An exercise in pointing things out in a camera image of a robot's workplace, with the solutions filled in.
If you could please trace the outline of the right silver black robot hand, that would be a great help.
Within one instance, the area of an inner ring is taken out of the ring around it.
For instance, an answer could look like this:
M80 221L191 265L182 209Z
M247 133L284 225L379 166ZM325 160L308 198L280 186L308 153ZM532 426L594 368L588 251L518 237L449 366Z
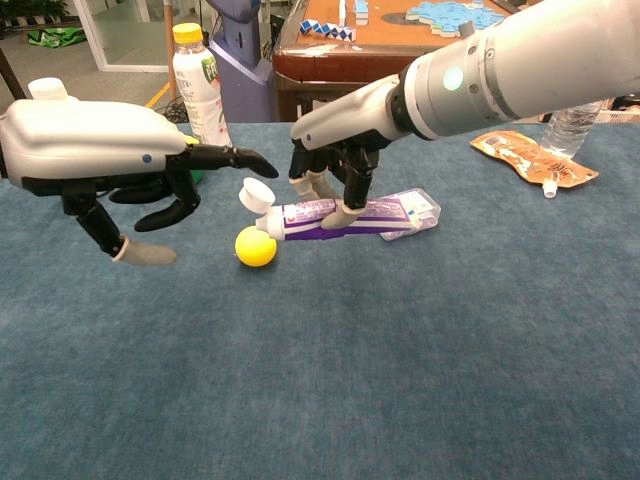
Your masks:
M379 151L415 133L415 95L402 74L391 75L303 115L291 128L289 181L303 200L336 198L326 173L344 184L324 230L353 224L364 212Z

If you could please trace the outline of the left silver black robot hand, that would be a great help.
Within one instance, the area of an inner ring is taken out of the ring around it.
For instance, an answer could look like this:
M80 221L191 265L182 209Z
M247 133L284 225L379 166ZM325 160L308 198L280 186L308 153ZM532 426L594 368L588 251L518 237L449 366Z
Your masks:
M148 232L181 222L200 203L192 173L223 167L248 168L275 178L278 172L258 152L186 139L161 114L135 104L22 99L0 115L0 178L36 196L58 196L100 249L115 262L169 265L168 246L135 242L122 234L98 200L101 192L121 204L173 203L140 219Z

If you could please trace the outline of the purple white tube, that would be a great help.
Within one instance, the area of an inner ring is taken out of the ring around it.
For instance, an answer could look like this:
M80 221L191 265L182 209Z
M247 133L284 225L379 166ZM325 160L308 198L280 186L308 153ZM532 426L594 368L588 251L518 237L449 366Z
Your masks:
M353 223L337 229L321 226L325 217L343 211L340 199L317 199L275 205L275 194L263 182L247 177L239 192L241 203L259 215L255 225L275 240L328 240L346 235L410 231L414 221L397 199L369 200Z

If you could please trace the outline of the blue carpeted table surface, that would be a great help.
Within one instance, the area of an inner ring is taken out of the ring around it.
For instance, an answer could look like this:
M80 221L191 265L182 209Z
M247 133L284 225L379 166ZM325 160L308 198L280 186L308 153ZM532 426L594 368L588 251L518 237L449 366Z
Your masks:
M640 125L546 199L467 137L407 138L373 190L437 227L283 242L242 265L244 172L104 255L0 183L0 480L640 480Z

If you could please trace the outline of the brown mahjong table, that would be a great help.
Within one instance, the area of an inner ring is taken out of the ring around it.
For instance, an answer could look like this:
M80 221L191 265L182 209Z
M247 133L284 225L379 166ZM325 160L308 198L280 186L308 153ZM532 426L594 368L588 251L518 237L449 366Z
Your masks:
M293 122L313 109L372 81L401 71L415 58L454 42L420 21L406 19L407 11L424 1L366 0L368 21L356 23L354 0L346 0L347 25L356 40L346 42L323 35L304 35L301 22L336 23L339 0L296 0L272 53L279 119ZM472 0L452 0L469 3Z

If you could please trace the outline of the blue white snake puzzle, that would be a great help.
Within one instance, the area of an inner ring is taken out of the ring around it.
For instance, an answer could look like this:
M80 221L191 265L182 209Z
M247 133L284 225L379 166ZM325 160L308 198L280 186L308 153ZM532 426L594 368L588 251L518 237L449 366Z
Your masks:
M320 22L315 19L304 19L299 26L302 35L317 34L329 39L344 42L356 40L356 30L348 26L340 26L334 23Z

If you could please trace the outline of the green bag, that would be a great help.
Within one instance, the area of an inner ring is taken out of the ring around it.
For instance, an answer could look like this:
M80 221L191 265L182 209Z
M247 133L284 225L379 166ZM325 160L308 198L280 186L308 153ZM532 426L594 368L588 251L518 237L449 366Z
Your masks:
M27 33L30 45L45 48L62 48L87 40L82 27L45 28Z

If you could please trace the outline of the yellow lidded green tub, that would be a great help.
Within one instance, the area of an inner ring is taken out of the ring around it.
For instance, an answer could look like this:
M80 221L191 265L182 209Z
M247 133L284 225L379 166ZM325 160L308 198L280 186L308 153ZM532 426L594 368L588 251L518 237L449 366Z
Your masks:
M184 140L186 142L187 145L199 145L200 144L200 140L196 137L193 137L191 135L187 135L187 134L183 134ZM203 173L201 170L192 170L191 171L191 176L194 180L195 184L199 184L202 180L203 177Z

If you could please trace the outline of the yellow-capped drink bottle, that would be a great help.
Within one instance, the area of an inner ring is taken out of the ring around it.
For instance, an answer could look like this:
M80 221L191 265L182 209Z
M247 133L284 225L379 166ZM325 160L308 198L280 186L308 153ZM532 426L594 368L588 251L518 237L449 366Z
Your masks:
M201 26L172 27L175 52L172 65L193 135L202 143L230 146L216 59L204 45Z

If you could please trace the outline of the clear box purple contents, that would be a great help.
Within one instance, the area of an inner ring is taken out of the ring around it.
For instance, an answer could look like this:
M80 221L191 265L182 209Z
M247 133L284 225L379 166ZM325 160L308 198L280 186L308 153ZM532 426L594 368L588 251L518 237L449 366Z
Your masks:
M441 207L424 190L412 188L379 197L379 200L389 199L397 199L401 202L405 212L414 221L414 227L410 231L380 233L380 237L385 241L396 240L437 226Z

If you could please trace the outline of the wooden pole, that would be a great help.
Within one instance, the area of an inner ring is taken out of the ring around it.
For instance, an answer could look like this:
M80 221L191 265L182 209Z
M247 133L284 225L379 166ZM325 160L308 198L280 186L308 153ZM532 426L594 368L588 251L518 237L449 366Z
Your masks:
M163 14L164 14L164 27L166 37L166 55L168 66L168 82L169 92L171 100L175 101L177 98L177 85L175 79L175 73L173 68L173 56L174 56L174 38L173 38L173 7L172 0L163 0Z

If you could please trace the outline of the blue mahjong tile cluster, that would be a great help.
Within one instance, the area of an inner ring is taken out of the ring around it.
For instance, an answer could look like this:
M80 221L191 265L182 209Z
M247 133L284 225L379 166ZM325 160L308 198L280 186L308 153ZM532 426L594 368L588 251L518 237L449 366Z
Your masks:
M484 0L424 1L405 12L382 16L390 24L404 26L426 25L433 35L443 38L459 37L459 27L471 23L475 30L483 30L501 22L505 13L490 8Z

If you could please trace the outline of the yellow ball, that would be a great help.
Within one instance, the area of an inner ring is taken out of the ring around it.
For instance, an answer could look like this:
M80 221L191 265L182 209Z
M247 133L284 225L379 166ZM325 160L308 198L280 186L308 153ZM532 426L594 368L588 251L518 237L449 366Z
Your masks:
M268 265L276 256L277 242L255 226L241 230L234 244L238 259L249 267Z

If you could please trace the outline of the orange spout pouch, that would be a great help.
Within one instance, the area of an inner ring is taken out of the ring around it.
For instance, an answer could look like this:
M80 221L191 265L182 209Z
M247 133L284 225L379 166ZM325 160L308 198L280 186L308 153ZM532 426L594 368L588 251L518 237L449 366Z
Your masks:
M491 158L505 162L524 181L539 184L547 199L553 199L559 188L577 187L599 176L597 171L571 158L556 156L533 139L513 130L481 134L470 145Z

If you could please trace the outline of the clear water bottle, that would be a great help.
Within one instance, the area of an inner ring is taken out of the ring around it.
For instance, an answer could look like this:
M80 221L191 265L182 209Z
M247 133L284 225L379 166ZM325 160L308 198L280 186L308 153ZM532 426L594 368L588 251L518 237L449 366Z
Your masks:
M572 159L583 145L603 104L603 100L597 100L554 112L539 141L540 147L555 156Z

